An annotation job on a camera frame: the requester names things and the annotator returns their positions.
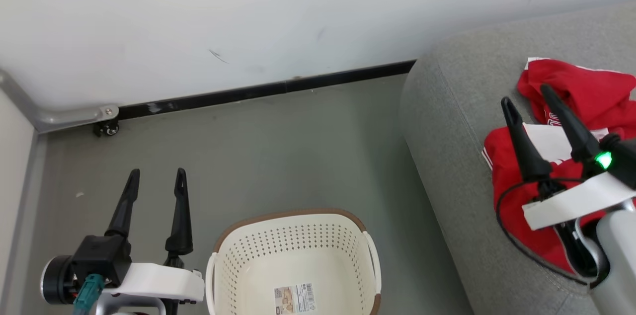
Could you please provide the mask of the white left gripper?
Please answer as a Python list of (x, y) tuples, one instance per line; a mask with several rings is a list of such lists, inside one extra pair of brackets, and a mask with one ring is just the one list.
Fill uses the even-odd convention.
[[(130, 172), (105, 236), (129, 236), (133, 205), (139, 193), (140, 175), (139, 169)], [(123, 304), (124, 301), (152, 299), (199, 302), (204, 299), (205, 282), (201, 272), (186, 268), (181, 257), (194, 249), (188, 180), (183, 168), (177, 170), (173, 194), (176, 202), (172, 229), (165, 242), (169, 257), (164, 264), (132, 263), (120, 285), (103, 290), (102, 304), (108, 301)]]

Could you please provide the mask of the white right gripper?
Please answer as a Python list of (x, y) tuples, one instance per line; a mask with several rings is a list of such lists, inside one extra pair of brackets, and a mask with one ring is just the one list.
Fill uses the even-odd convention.
[[(540, 90), (550, 112), (563, 127), (572, 159), (579, 163), (592, 162), (600, 152), (597, 139), (549, 84), (541, 85)], [(552, 166), (534, 147), (515, 104), (509, 97), (503, 97), (500, 106), (522, 180), (535, 182), (550, 178)], [(524, 205), (522, 209), (530, 229), (536, 231), (605, 210), (633, 199), (635, 195), (634, 189), (605, 172), (547, 200)]]

